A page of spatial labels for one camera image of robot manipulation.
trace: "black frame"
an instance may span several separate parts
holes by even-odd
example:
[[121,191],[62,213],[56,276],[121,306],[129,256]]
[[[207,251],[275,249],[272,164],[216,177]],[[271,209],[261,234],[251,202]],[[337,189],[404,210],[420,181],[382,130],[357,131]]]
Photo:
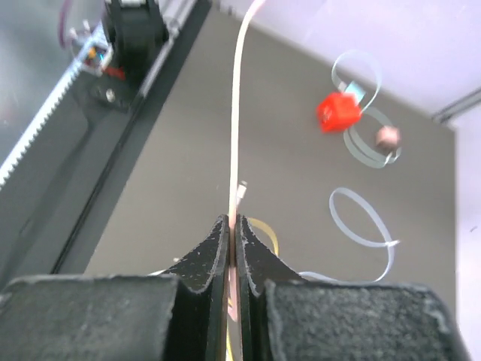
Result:
[[133,116],[98,105],[83,72],[0,191],[0,287],[82,273],[210,11],[199,0]]

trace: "screw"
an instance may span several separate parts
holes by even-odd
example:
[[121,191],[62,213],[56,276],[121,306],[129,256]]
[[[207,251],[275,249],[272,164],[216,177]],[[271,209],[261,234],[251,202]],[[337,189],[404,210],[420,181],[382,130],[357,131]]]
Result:
[[105,96],[107,97],[107,100],[110,103],[115,102],[115,93],[113,92],[112,89],[107,90],[107,92],[105,93]]

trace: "blue tag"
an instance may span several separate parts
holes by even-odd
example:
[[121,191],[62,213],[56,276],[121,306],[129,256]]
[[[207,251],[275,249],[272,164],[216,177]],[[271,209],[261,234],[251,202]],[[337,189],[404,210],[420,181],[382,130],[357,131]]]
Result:
[[347,86],[344,92],[347,94],[353,94],[356,104],[359,104],[366,95],[366,92],[354,81]]

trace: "yellow wire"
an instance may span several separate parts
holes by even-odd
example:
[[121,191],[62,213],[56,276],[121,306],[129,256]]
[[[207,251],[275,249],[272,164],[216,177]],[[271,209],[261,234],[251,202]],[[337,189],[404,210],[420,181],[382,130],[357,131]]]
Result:
[[[250,225],[254,228],[260,229],[263,231],[272,242],[272,248],[274,249],[274,254],[279,256],[279,242],[277,240],[276,232],[265,222],[261,220],[257,220],[256,218],[247,218]],[[230,297],[228,298],[228,305],[232,307],[232,300]],[[231,345],[231,338],[228,335],[228,326],[227,326],[227,339],[226,339],[226,347],[227,347],[227,361],[234,361],[234,357],[232,356],[232,345]]]

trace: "gray tabletop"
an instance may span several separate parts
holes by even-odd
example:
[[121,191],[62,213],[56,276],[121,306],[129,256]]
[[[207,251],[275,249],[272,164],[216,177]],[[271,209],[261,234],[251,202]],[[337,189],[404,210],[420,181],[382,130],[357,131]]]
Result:
[[[231,73],[239,22],[213,11],[166,102],[86,270],[146,274],[169,267],[228,211]],[[368,168],[341,134],[322,134],[316,106],[334,91],[331,65],[250,30],[240,105],[240,212],[269,224],[280,257],[297,271],[348,281],[373,280],[386,250],[349,240],[334,224],[328,198],[337,187],[364,197],[401,243],[387,281],[413,281],[455,308],[455,137],[381,94],[374,106],[401,129],[403,153],[383,170]],[[363,119],[372,140],[378,125]],[[344,222],[382,241],[355,203],[339,197]],[[264,234],[259,237],[269,242]]]

